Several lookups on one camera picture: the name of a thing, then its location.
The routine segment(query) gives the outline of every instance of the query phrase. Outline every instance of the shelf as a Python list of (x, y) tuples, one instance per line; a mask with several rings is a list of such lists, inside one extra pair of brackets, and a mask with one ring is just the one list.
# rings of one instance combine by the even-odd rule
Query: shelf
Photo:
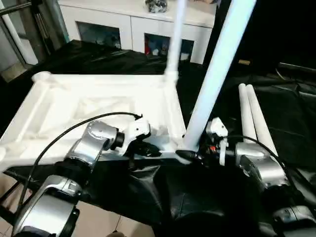
[[(86, 8), (169, 22), (173, 22), (176, 11), (176, 0), (168, 1), (168, 8), (165, 13), (149, 13), (145, 0), (59, 0), (58, 2), (61, 6)], [(184, 23), (213, 28), (215, 12), (216, 4), (189, 1)]]

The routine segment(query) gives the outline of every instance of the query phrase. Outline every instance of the glass cabinet door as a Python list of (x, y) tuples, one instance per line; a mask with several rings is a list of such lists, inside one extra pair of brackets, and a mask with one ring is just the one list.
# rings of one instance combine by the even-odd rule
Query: glass cabinet door
[[(140, 17), (132, 17), (133, 50), (146, 54), (167, 55), (173, 23)], [(202, 64), (211, 28), (182, 26), (182, 46), (179, 60)]]
[(70, 40), (132, 49), (130, 16), (60, 6)]

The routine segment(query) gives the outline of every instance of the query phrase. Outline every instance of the black table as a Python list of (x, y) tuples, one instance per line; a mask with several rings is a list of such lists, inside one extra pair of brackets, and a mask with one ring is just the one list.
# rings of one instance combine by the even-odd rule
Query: black table
[[(33, 84), (31, 77), (37, 72), (148, 75), (163, 74), (165, 66), (165, 58), (72, 41), (45, 62), (0, 87), (0, 105), (5, 111), (0, 118), (0, 134), (23, 102)], [(177, 91), (186, 125), (204, 75), (200, 65), (179, 65)], [(283, 81), (232, 68), (211, 115), (219, 116), (231, 134), (242, 133), (237, 89), (242, 82), (254, 85), (279, 156), (293, 166), (315, 171), (316, 87), (296, 78)], [(179, 234), (180, 225), (183, 234), (187, 231), (184, 227), (198, 226), (203, 234), (237, 235), (246, 231), (254, 236), (271, 222), (256, 198), (255, 186), (237, 168), (206, 169), (160, 159), (139, 161), (137, 166), (139, 169), (131, 172), (125, 161), (99, 162), (82, 200), (152, 225), (159, 233), (172, 226)], [(23, 182), (29, 170), (27, 166), (12, 167), (6, 173)], [(53, 172), (52, 165), (39, 166), (30, 188), (38, 189)], [(316, 187), (313, 178), (310, 182)]]

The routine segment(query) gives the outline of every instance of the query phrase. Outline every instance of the black plastic sheet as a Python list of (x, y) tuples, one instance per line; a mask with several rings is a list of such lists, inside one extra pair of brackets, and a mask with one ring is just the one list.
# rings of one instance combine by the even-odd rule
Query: black plastic sheet
[[(2, 134), (32, 86), (31, 76), (40, 71), (54, 74), (162, 74), (165, 59), (142, 53), (116, 51), (72, 41), (19, 78), (1, 87), (0, 134)], [(177, 91), (187, 125), (205, 70), (183, 62)], [(316, 87), (304, 83), (256, 76), (231, 69), (211, 117), (219, 116), (231, 134), (241, 134), (238, 85), (255, 86), (259, 103), (280, 157), (308, 171), (316, 170)], [(271, 231), (255, 186), (235, 169), (184, 166), (174, 160), (142, 160), (129, 171), (124, 161), (99, 162), (84, 190), (82, 200), (145, 224), (158, 235), (218, 234), (257, 236)], [(29, 167), (12, 167), (12, 177), (24, 181)], [(54, 172), (39, 166), (30, 188), (36, 190)]]

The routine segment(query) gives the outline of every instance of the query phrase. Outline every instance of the white tube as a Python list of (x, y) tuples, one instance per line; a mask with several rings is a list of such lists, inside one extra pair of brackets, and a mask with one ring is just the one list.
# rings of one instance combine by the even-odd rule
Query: white tube
[[(251, 109), (245, 84), (240, 84), (239, 89), (239, 100), (240, 100), (240, 112), (241, 112), (241, 125), (242, 134), (247, 137), (251, 137), (257, 140), (255, 125), (253, 124)], [(253, 143), (248, 139), (244, 139), (244, 142)]]
[(199, 92), (181, 149), (197, 150), (216, 98), (239, 46), (256, 0), (232, 0)]
[(177, 0), (177, 11), (173, 24), (173, 35), (169, 45), (167, 67), (165, 70), (165, 74), (167, 75), (174, 74), (174, 76), (176, 76), (174, 80), (176, 81), (178, 80), (178, 63), (182, 43), (182, 23), (185, 18), (187, 1), (188, 0)]
[(265, 118), (263, 117), (256, 93), (252, 85), (247, 85), (247, 93), (251, 108), (252, 119), (255, 124), (255, 129), (258, 141), (266, 145), (274, 154), (277, 155), (276, 147), (273, 143)]

